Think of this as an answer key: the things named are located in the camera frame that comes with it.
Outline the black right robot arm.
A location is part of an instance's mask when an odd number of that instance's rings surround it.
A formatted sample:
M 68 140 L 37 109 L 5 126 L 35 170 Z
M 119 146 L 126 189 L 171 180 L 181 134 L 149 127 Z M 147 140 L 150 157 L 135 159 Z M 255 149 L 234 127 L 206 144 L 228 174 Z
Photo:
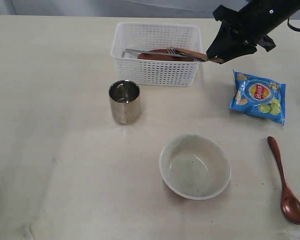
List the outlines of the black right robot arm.
M 300 10 L 300 0 L 251 0 L 239 11 L 223 5 L 213 11 L 221 22 L 219 31 L 206 51 L 209 60 L 218 58 L 221 64 L 235 58 L 252 55 L 257 45 L 267 52 L 276 47 L 268 36 L 272 30 Z

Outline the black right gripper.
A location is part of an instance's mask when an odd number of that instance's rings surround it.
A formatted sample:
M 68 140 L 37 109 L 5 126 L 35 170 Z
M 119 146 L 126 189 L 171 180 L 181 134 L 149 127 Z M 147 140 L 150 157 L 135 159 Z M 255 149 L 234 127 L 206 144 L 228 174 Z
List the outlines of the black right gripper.
M 257 45 L 267 52 L 276 47 L 268 36 L 274 29 L 268 16 L 268 4 L 247 4 L 239 11 L 222 4 L 213 11 L 216 21 L 221 22 L 219 31 L 206 51 L 209 59 L 219 58 L 228 62 L 235 58 L 251 55 L 257 51 Z

